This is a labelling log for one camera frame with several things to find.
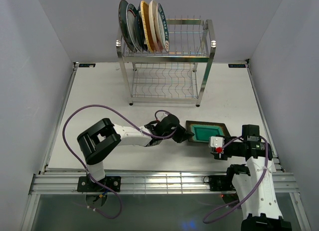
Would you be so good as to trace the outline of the dark blue leaf-shaped dish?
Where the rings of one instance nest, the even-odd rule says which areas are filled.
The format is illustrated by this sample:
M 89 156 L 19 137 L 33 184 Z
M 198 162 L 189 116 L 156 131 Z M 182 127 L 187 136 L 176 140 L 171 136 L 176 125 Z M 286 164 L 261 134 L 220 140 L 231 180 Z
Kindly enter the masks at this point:
M 139 8 L 138 14 L 135 17 L 135 24 L 134 24 L 135 34 L 136 34 L 138 44 L 140 46 L 140 50 L 147 51 L 148 46 L 147 46 L 146 39 L 145 39 L 145 33 L 144 33 L 144 27 L 143 27 L 143 21 L 142 21 L 141 15 L 142 15 L 141 9 Z

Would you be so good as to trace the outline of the square bamboo-pattern tray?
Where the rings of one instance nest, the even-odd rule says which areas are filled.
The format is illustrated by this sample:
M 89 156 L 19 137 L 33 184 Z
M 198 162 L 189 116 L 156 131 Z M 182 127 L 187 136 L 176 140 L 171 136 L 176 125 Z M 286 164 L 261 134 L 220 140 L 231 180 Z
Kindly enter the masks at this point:
M 145 41 L 150 53 L 155 52 L 155 45 L 152 38 L 151 26 L 150 26 L 150 15 L 149 15 L 149 4 L 142 0 L 140 2 L 140 11 L 145 35 Z

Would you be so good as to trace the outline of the large dark teal round plate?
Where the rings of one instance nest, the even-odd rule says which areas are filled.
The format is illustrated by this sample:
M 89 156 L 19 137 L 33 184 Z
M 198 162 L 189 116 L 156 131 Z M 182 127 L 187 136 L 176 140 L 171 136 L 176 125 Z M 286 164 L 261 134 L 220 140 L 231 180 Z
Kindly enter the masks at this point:
M 120 26 L 120 30 L 126 45 L 128 46 L 131 52 L 135 52 L 136 51 L 135 47 L 128 33 L 127 14 L 126 14 L 127 6 L 128 6 L 128 2 L 126 0 L 120 1 L 119 8 L 118 8 L 119 26 Z

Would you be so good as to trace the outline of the dark square plate gold rim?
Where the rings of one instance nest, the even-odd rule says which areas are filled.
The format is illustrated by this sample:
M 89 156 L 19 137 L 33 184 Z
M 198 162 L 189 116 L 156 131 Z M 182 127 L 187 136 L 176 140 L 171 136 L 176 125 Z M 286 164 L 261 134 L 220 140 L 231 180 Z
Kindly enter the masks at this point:
M 186 130 L 187 131 L 191 131 L 191 126 L 195 125 L 195 124 L 199 124 L 199 125 L 217 125 L 219 127 L 222 128 L 224 135 L 221 136 L 230 136 L 230 133 L 226 127 L 226 125 L 224 123 L 218 123 L 218 122 L 204 122 L 204 121 L 191 121 L 191 120 L 187 120 L 186 121 Z

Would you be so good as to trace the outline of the white plate navy lettered rim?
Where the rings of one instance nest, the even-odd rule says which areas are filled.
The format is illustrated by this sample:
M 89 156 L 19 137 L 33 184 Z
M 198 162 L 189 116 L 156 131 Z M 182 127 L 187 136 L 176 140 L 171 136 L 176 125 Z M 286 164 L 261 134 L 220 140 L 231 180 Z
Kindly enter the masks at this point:
M 169 31 L 163 7 L 160 3 L 156 7 L 156 30 L 158 40 L 165 50 L 169 52 Z

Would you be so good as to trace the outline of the pink cream floral round plate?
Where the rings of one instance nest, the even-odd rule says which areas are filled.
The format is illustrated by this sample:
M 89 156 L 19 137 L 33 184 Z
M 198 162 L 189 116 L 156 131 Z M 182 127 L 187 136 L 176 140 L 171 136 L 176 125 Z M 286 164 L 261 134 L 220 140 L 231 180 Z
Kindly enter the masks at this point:
M 157 38 L 156 27 L 155 27 L 155 14 L 157 11 L 157 2 L 155 0 L 151 0 L 149 3 L 149 22 L 150 22 L 150 29 L 152 35 L 152 42 L 154 44 L 154 51 L 162 52 L 162 46 Z

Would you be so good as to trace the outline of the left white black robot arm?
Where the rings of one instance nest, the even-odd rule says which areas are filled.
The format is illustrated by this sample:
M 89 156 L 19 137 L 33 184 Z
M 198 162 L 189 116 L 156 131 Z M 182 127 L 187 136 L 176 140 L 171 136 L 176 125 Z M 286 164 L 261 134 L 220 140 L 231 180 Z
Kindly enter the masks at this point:
M 82 132 L 77 141 L 85 158 L 88 184 L 100 191 L 106 185 L 103 160 L 117 146 L 152 147 L 167 138 L 182 143 L 193 136 L 193 132 L 180 125 L 176 116 L 167 114 L 137 128 L 117 125 L 104 118 Z

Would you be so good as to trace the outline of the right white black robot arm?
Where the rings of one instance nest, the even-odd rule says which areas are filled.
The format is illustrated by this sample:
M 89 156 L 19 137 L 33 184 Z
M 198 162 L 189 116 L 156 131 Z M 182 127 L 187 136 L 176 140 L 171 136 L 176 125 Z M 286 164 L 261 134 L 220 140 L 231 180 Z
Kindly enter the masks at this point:
M 227 213 L 214 219 L 219 221 L 238 208 L 243 213 L 243 231 L 290 231 L 292 225 L 284 220 L 279 208 L 272 174 L 276 171 L 272 148 L 260 135 L 259 126 L 245 124 L 238 137 L 211 136 L 211 154 L 217 160 L 233 156 L 245 158 L 245 164 L 232 164 L 225 175 L 208 176 L 211 191 L 235 191 Z

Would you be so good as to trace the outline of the white plate green red rim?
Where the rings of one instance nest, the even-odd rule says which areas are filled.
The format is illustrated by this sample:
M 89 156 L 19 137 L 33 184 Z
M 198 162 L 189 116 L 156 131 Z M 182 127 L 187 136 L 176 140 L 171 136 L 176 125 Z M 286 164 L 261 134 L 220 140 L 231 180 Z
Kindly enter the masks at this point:
M 137 18 L 138 18 L 137 9 L 135 8 L 133 4 L 129 3 L 126 8 L 126 20 L 127 20 L 128 33 L 129 33 L 131 42 L 134 46 L 134 50 L 140 51 L 141 46 L 139 45 L 139 42 L 136 36 L 136 31 L 135 31 L 135 20 Z

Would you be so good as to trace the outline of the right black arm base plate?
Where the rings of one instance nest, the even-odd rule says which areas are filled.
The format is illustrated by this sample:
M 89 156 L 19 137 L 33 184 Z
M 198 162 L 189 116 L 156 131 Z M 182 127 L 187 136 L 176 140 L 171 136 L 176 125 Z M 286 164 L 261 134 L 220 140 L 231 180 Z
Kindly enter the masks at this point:
M 235 191 L 230 177 L 226 175 L 210 175 L 207 183 L 210 191 Z

